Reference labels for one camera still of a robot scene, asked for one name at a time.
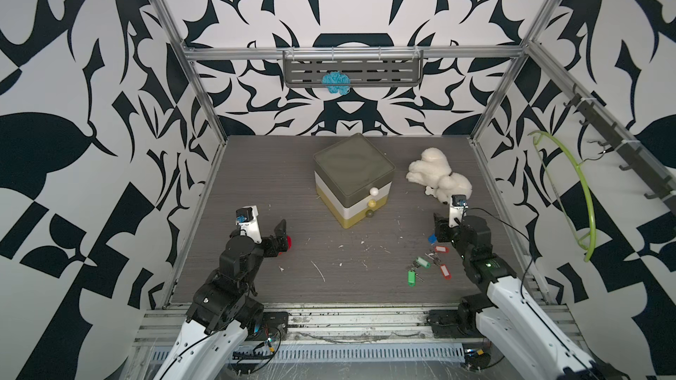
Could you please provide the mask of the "drawer unit olive cream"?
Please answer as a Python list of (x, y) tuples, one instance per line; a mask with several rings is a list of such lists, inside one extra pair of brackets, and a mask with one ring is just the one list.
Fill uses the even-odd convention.
[(364, 135), (355, 134), (313, 156), (316, 192), (348, 229), (387, 204), (395, 165)]

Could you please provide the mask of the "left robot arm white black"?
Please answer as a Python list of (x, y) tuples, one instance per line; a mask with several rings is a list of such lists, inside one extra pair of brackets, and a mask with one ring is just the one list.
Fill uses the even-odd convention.
[(254, 299), (255, 276), (262, 262), (290, 249), (287, 222), (256, 239), (254, 218), (237, 217), (218, 267), (195, 292), (169, 356), (156, 379), (215, 379), (237, 348), (262, 327), (263, 304)]

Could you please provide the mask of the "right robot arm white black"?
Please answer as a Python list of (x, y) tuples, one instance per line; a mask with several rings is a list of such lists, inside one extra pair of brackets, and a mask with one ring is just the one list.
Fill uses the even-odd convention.
[(556, 325), (526, 291), (516, 271), (493, 252), (491, 231), (478, 216), (434, 216), (434, 235), (461, 257), (480, 292), (465, 297), (459, 323), (497, 345), (524, 379), (625, 379), (596, 361)]

